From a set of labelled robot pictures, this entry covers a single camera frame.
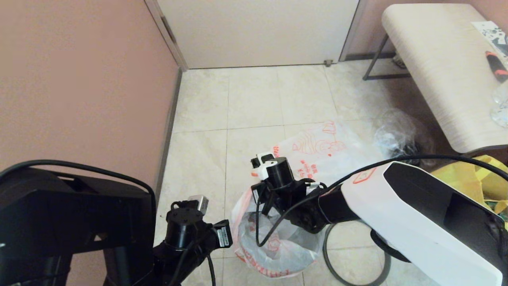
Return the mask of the clear bag with black items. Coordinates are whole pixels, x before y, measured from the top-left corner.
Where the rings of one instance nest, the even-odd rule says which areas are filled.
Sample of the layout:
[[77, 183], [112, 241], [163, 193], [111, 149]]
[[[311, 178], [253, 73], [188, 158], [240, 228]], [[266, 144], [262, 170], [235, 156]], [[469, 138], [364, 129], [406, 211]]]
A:
[[374, 143], [392, 158], [435, 151], [429, 128], [397, 108], [388, 109], [374, 121]]

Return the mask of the black orange tool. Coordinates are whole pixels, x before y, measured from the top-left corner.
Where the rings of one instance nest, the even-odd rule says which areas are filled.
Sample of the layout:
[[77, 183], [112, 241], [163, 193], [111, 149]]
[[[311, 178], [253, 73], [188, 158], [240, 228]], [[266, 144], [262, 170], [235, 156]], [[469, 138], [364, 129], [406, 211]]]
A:
[[505, 83], [508, 80], [508, 69], [503, 65], [500, 58], [491, 51], [485, 51], [485, 56], [494, 77], [500, 83]]

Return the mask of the printed white paper sheet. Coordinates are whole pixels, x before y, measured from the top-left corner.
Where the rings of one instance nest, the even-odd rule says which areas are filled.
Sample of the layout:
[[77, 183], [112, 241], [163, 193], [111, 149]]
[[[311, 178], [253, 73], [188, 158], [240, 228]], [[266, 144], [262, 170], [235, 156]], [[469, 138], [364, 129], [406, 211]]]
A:
[[471, 24], [489, 44], [497, 49], [508, 50], [508, 35], [493, 21], [474, 21]]

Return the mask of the grey baseboard strip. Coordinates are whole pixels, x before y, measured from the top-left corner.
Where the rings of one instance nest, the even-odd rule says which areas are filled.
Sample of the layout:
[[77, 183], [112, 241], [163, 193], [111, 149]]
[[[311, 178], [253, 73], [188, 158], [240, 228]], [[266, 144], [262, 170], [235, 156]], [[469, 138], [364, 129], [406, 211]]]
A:
[[171, 142], [171, 138], [172, 138], [172, 132], [173, 132], [173, 126], [174, 126], [174, 121], [175, 121], [175, 115], [176, 115], [176, 111], [177, 111], [177, 104], [178, 104], [178, 99], [179, 99], [179, 92], [180, 92], [182, 78], [183, 78], [183, 70], [181, 68], [179, 68], [177, 76], [176, 76], [175, 88], [173, 91], [172, 100], [170, 102], [170, 108], [167, 113], [163, 148], [162, 148], [162, 153], [160, 156], [160, 164], [159, 164], [159, 169], [158, 169], [158, 176], [156, 178], [156, 186], [154, 188], [156, 202], [159, 201], [160, 194], [162, 193], [163, 179], [164, 179], [164, 174], [165, 174], [165, 169], [166, 169], [166, 164], [167, 164], [167, 156], [169, 154], [169, 149], [170, 149], [170, 142]]

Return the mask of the white bag with orange print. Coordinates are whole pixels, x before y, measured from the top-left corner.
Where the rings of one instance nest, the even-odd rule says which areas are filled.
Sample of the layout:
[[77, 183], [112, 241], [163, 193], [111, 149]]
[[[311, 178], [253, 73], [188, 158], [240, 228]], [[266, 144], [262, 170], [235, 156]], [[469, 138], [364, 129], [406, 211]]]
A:
[[251, 160], [259, 153], [285, 157], [296, 180], [310, 178], [327, 185], [366, 165], [385, 159], [374, 144], [373, 121], [328, 120], [288, 125], [283, 138], [247, 156], [248, 173], [259, 179]]

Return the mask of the clear crumpled plastic bottle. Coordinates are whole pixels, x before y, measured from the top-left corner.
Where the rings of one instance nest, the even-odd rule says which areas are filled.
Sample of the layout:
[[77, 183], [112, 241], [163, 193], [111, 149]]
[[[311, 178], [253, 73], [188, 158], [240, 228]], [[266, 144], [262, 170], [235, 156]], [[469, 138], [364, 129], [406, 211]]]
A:
[[508, 128], [508, 80], [495, 89], [492, 98], [495, 105], [491, 109], [491, 119], [497, 125]]

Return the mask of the teal patterned packet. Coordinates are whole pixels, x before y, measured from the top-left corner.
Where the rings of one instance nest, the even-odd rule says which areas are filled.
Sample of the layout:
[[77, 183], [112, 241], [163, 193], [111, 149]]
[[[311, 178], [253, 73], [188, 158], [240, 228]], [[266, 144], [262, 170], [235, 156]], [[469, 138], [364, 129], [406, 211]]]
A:
[[508, 221], [508, 199], [507, 200], [486, 200], [485, 203], [491, 210], [499, 215], [504, 221]]

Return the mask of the white red-print plastic bag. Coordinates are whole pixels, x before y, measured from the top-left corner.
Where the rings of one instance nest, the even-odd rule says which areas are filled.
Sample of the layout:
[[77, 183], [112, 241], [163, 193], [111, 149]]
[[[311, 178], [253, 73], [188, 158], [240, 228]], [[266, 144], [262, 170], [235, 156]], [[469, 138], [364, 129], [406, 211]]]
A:
[[311, 234], [283, 220], [268, 241], [259, 247], [255, 238], [255, 217], [255, 199], [252, 190], [248, 189], [231, 212], [232, 248], [239, 259], [264, 277], [296, 276], [321, 256], [325, 230]]

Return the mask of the white wood-grain table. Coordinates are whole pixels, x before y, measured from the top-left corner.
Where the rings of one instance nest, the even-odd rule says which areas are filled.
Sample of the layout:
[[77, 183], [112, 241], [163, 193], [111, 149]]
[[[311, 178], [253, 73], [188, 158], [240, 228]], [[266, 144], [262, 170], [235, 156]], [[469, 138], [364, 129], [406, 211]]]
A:
[[381, 23], [450, 146], [458, 153], [508, 145], [508, 128], [491, 118], [500, 83], [485, 53], [491, 46], [472, 25], [471, 5], [388, 6]]

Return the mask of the yellow fabric tote bag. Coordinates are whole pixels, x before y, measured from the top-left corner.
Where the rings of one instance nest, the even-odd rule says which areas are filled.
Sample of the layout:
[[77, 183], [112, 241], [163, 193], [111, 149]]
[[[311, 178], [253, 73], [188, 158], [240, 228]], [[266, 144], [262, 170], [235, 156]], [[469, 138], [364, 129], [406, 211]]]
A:
[[[486, 200], [508, 199], [508, 181], [477, 165], [454, 162], [434, 170], [431, 174], [491, 212], [493, 211], [485, 203]], [[504, 224], [508, 230], [508, 221], [504, 221]]]

